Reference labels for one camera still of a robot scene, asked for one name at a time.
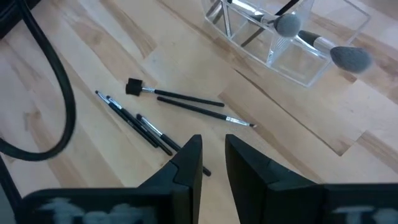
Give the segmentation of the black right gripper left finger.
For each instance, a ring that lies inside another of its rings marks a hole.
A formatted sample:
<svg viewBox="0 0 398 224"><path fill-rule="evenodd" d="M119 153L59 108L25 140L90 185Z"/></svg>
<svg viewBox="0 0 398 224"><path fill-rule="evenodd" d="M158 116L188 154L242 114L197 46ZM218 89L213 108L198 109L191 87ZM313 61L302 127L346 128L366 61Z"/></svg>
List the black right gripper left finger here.
<svg viewBox="0 0 398 224"><path fill-rule="evenodd" d="M156 222L198 223L203 152L201 135L192 136L181 150L139 187L151 190Z"/></svg>

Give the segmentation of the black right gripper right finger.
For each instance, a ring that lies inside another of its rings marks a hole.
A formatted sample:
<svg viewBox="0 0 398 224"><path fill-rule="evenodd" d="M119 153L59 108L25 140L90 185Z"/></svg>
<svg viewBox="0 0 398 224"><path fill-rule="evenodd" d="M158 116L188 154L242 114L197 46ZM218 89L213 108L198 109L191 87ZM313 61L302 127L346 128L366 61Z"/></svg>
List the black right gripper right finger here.
<svg viewBox="0 0 398 224"><path fill-rule="evenodd" d="M241 223L316 223L323 188L233 134L225 139L229 184Z"/></svg>

